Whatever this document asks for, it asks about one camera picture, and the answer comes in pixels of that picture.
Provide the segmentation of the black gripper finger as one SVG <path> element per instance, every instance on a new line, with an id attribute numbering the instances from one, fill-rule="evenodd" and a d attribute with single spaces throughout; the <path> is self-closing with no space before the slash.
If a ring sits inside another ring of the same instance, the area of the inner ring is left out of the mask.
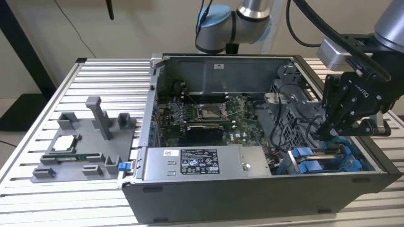
<path id="1" fill-rule="evenodd" d="M 322 100 L 322 106 L 326 110 L 326 120 L 323 122 L 323 125 L 318 129 L 318 135 L 322 141 L 328 141 L 334 137 L 331 134 L 331 130 L 340 122 L 338 117 L 340 109 L 339 104 L 342 102 L 343 96 L 344 86 L 340 83 L 340 77 L 334 74 L 328 74 L 326 77 L 324 93 Z"/>
<path id="2" fill-rule="evenodd" d="M 348 118 L 338 124 L 335 130 L 340 136 L 380 136 L 382 114 L 378 113 L 370 118 L 363 118 L 360 123 L 355 118 Z"/>

